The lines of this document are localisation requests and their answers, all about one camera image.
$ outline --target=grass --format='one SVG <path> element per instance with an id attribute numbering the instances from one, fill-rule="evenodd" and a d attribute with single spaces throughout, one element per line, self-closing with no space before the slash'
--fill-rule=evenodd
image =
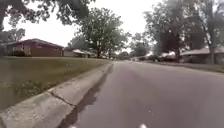
<path id="1" fill-rule="evenodd" d="M 191 69 L 210 71 L 210 72 L 219 72 L 224 73 L 223 65 L 211 65 L 211 64 L 192 64 L 192 63 L 169 63 L 169 62 L 153 62 L 154 64 L 167 65 L 167 66 L 178 66 L 186 67 Z"/>
<path id="2" fill-rule="evenodd" d="M 107 62 L 86 58 L 0 58 L 0 110 Z"/>

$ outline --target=road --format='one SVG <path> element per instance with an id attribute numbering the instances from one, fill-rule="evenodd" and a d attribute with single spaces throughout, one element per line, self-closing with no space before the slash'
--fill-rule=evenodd
<path id="1" fill-rule="evenodd" d="M 70 115 L 61 127 L 223 128 L 224 76 L 115 62 L 104 82 L 81 104 L 78 114 Z"/>

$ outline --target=tree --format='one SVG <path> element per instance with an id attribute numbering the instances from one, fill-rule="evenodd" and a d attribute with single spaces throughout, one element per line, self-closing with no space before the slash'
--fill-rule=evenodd
<path id="1" fill-rule="evenodd" d="M 175 52 L 178 57 L 184 47 L 181 40 L 183 10 L 181 1 L 167 0 L 154 7 L 153 12 L 145 12 L 146 33 L 152 41 L 157 41 L 160 52 Z"/>
<path id="2" fill-rule="evenodd" d="M 126 51 L 121 52 L 121 53 L 118 55 L 118 59 L 120 59 L 120 60 L 127 60 L 127 59 L 129 59 L 129 54 L 128 54 L 128 52 L 126 52 Z"/>
<path id="3" fill-rule="evenodd" d="M 57 18 L 63 24 L 72 24 L 76 19 L 88 15 L 88 7 L 94 0 L 1 0 L 0 1 L 0 31 L 3 30 L 3 20 L 10 17 L 10 24 L 15 27 L 20 19 L 29 20 L 32 23 L 40 19 L 46 21 L 50 14 L 57 8 Z M 30 3 L 37 5 L 38 9 L 30 9 Z"/>
<path id="4" fill-rule="evenodd" d="M 11 29 L 0 32 L 0 43 L 18 42 L 25 36 L 25 29 Z"/>
<path id="5" fill-rule="evenodd" d="M 192 0 L 192 13 L 200 21 L 205 42 L 209 47 L 210 61 L 215 63 L 215 49 L 220 41 L 220 32 L 224 25 L 224 1 Z"/>
<path id="6" fill-rule="evenodd" d="M 131 51 L 130 53 L 129 53 L 129 57 L 130 58 L 132 58 L 132 57 L 135 57 L 136 55 L 135 55 L 135 51 Z"/>
<path id="7" fill-rule="evenodd" d="M 99 58 L 102 53 L 110 53 L 123 47 L 125 34 L 119 29 L 122 22 L 111 10 L 106 8 L 92 8 L 89 16 L 80 20 L 79 32 L 83 35 L 88 46 L 97 52 Z"/>
<path id="8" fill-rule="evenodd" d="M 68 43 L 66 50 L 82 49 L 88 50 L 88 44 L 85 42 L 83 35 L 77 35 Z"/>
<path id="9" fill-rule="evenodd" d="M 10 40 L 14 42 L 20 41 L 25 36 L 25 29 L 12 29 L 8 31 L 10 33 Z"/>
<path id="10" fill-rule="evenodd" d="M 200 49 L 207 44 L 211 62 L 222 42 L 224 2 L 217 0 L 166 0 L 145 13 L 147 34 L 161 52 Z"/>
<path id="11" fill-rule="evenodd" d="M 141 33 L 136 33 L 132 37 L 130 48 L 134 53 L 134 56 L 145 56 L 149 51 L 149 42 L 146 37 Z"/>

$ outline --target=house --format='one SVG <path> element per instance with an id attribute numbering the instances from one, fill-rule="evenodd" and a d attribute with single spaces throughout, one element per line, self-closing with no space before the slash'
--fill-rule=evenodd
<path id="1" fill-rule="evenodd" d="M 86 51 L 86 50 L 80 50 L 75 49 L 72 51 L 64 51 L 64 56 L 66 57 L 83 57 L 83 58 L 89 58 L 89 57 L 95 57 L 95 53 Z"/>
<path id="2" fill-rule="evenodd" d="M 32 57 L 59 57 L 63 56 L 63 47 L 40 39 L 29 39 L 20 42 L 3 44 L 7 53 L 24 51 Z"/>
<path id="3" fill-rule="evenodd" d="M 180 54 L 181 62 L 188 63 L 209 63 L 209 48 L 185 51 Z M 218 64 L 224 64 L 224 47 L 220 46 L 215 49 L 215 61 Z"/>

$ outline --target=roof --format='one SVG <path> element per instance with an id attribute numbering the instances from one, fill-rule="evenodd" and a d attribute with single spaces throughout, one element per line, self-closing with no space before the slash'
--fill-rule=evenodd
<path id="1" fill-rule="evenodd" d="M 79 50 L 79 49 L 75 49 L 75 50 L 73 50 L 73 52 L 75 52 L 75 53 L 80 53 L 80 54 L 85 54 L 85 52 L 83 52 L 83 51 L 81 51 L 81 50 Z"/>
<path id="2" fill-rule="evenodd" d="M 40 39 L 28 39 L 28 40 L 23 40 L 23 41 L 20 41 L 20 42 L 4 43 L 4 44 L 1 44 L 1 45 L 13 45 L 13 44 L 20 44 L 20 43 L 30 43 L 30 41 L 36 42 L 36 43 L 45 44 L 45 45 L 49 45 L 49 46 L 52 46 L 52 47 L 60 47 L 60 48 L 63 48 L 60 45 L 53 44 L 53 43 L 50 43 L 50 42 L 47 42 L 47 41 L 44 41 L 44 40 L 40 40 Z"/>
<path id="3" fill-rule="evenodd" d="M 92 52 L 80 50 L 80 49 L 75 49 L 75 50 L 73 50 L 73 52 L 80 53 L 80 54 L 94 55 L 94 53 L 92 53 Z"/>
<path id="4" fill-rule="evenodd" d="M 218 47 L 215 49 L 215 53 L 224 53 L 224 47 Z M 199 55 L 199 54 L 209 54 L 209 48 L 202 48 L 198 50 L 190 50 L 186 52 L 182 52 L 180 55 Z"/>

